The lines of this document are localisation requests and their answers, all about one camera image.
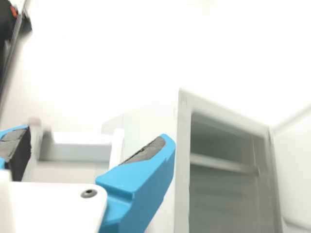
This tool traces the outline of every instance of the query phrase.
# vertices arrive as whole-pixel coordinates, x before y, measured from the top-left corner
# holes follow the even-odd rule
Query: white wall
[[[310,103],[308,0],[30,1],[1,128],[99,131],[178,86],[266,124]]]

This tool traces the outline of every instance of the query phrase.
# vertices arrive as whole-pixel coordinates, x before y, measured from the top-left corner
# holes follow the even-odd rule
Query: white surface
[[[309,111],[274,135],[283,215],[304,225],[311,223],[310,138]]]
[[[11,173],[0,170],[0,227],[5,233],[15,232],[15,218],[12,207]]]
[[[112,135],[112,149],[109,160],[109,170],[118,166],[122,162],[123,156],[124,130],[116,129]]]
[[[44,134],[40,159],[44,161],[109,162],[112,136],[99,133]]]
[[[97,233],[106,210],[107,193],[94,184],[12,182],[16,233]],[[82,198],[95,189],[97,195]]]
[[[1,128],[38,116],[54,131],[100,132],[179,86],[271,125],[310,103],[307,0],[90,4],[101,13],[80,0],[30,0],[33,32],[18,49]]]

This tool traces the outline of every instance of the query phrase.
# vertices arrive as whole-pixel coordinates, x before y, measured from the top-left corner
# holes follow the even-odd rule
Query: black object
[[[0,157],[12,172],[13,181],[21,181],[31,156],[29,127],[7,133],[0,141]]]
[[[17,19],[16,9],[8,0],[0,0],[0,71],[3,72],[4,44],[11,40],[15,22]]]
[[[141,148],[122,164],[130,164],[134,162],[152,159],[165,146],[165,140],[162,137],[157,137],[148,145]]]

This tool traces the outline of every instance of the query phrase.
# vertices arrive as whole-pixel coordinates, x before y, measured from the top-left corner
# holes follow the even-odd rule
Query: open door
[[[269,128],[179,92],[175,233],[282,233]]]
[[[282,215],[311,232],[311,107],[273,130]]]

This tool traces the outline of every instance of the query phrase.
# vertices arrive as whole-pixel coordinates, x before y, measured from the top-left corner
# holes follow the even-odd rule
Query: white panel
[[[107,193],[94,184],[12,182],[16,233],[97,233]],[[89,189],[97,194],[82,198]]]
[[[311,114],[286,121],[275,129],[276,167],[284,217],[311,223]]]

